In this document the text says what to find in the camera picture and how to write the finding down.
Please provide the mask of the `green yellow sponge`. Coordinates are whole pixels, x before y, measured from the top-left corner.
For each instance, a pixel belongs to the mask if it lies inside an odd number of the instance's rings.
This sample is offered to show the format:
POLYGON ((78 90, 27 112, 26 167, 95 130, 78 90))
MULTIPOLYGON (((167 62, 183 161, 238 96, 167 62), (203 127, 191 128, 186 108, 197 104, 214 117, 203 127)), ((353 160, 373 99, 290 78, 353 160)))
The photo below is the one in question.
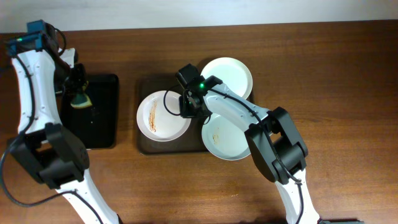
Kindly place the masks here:
POLYGON ((80 90, 77 93, 72 94, 70 105, 74 109, 83 109, 92 106, 90 97, 85 93, 84 90, 80 90))

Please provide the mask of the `white plate with sauce streak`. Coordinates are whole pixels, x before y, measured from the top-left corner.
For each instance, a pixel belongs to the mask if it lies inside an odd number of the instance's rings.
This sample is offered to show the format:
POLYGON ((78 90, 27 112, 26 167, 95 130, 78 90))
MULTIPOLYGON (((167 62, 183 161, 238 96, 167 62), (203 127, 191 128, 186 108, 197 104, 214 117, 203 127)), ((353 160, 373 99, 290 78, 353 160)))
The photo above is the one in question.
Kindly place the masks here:
POLYGON ((157 142, 173 141, 190 126, 190 118, 170 114, 164 106, 165 90, 151 93, 140 103, 136 120, 141 133, 157 142))

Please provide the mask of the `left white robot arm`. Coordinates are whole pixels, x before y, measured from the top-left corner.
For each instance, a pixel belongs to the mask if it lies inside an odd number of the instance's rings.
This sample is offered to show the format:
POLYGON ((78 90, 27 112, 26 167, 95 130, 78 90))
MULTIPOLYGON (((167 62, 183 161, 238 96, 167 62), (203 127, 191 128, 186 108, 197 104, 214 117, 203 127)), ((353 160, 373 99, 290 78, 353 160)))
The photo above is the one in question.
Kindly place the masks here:
POLYGON ((17 75, 21 117, 18 135, 6 149, 38 183, 64 197, 85 223, 120 223, 90 175, 86 147, 63 124, 55 84, 62 91, 83 89, 74 48, 10 51, 17 75))

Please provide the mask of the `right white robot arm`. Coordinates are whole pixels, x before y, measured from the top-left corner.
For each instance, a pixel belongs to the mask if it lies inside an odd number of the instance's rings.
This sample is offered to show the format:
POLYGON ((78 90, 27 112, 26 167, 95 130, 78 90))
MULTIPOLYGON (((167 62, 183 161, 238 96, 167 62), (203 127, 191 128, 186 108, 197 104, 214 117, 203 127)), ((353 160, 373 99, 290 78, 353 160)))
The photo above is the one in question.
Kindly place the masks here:
POLYGON ((259 172, 275 183, 287 223, 319 223, 306 181, 308 148, 289 113, 262 108, 235 94, 219 78, 176 74, 183 88, 182 117, 215 113, 245 135, 259 172))

